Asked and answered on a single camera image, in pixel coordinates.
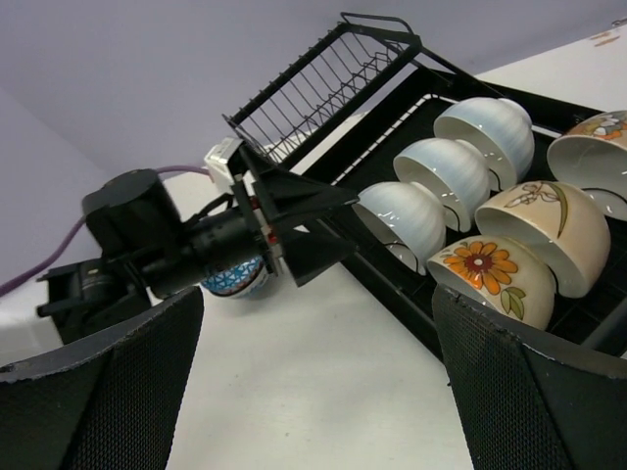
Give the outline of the red patterned white bowl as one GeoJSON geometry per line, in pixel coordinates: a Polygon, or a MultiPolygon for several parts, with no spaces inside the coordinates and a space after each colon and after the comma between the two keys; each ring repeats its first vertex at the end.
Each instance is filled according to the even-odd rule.
{"type": "Polygon", "coordinates": [[[259,291],[269,277],[263,259],[254,257],[204,279],[200,285],[219,298],[244,299],[259,291]]]}

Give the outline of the light blue ribbed bowl front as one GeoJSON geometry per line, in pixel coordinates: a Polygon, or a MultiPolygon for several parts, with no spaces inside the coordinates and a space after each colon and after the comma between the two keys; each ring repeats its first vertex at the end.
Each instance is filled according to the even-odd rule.
{"type": "Polygon", "coordinates": [[[373,184],[359,193],[352,209],[377,241],[422,276],[427,274],[427,261],[444,248],[444,207],[419,183],[373,184]]]}

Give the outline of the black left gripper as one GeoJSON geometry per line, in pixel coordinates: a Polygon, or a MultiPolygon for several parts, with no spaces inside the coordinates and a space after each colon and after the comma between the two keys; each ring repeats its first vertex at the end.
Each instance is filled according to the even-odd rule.
{"type": "Polygon", "coordinates": [[[265,259],[261,210],[272,229],[286,232],[281,238],[283,258],[298,287],[354,253],[351,241],[329,233],[293,228],[356,203],[359,196],[355,190],[321,183],[270,164],[249,144],[240,145],[228,168],[233,177],[230,191],[219,191],[218,197],[196,218],[188,220],[193,246],[205,269],[201,281],[248,259],[261,257],[270,277],[255,294],[266,287],[272,268],[265,259]]]}

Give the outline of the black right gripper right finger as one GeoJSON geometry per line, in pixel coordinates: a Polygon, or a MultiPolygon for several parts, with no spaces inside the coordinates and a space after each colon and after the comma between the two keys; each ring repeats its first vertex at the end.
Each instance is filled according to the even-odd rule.
{"type": "Polygon", "coordinates": [[[474,468],[625,468],[625,359],[444,286],[432,304],[474,468]]]}

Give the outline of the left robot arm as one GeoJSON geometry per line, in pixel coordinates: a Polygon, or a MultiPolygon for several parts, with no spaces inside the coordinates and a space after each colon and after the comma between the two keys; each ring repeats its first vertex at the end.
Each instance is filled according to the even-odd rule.
{"type": "Polygon", "coordinates": [[[287,269],[305,285],[350,256],[353,242],[305,230],[358,194],[263,159],[239,138],[219,146],[229,190],[182,219],[160,175],[136,169],[82,201],[102,254],[49,270],[48,300],[37,309],[71,343],[253,258],[268,273],[287,269]]]}

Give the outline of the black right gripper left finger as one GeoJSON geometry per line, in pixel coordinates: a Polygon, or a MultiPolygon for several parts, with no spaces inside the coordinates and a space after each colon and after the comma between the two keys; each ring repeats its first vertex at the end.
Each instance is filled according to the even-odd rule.
{"type": "Polygon", "coordinates": [[[2,468],[166,468],[203,316],[192,287],[2,366],[2,468]]]}

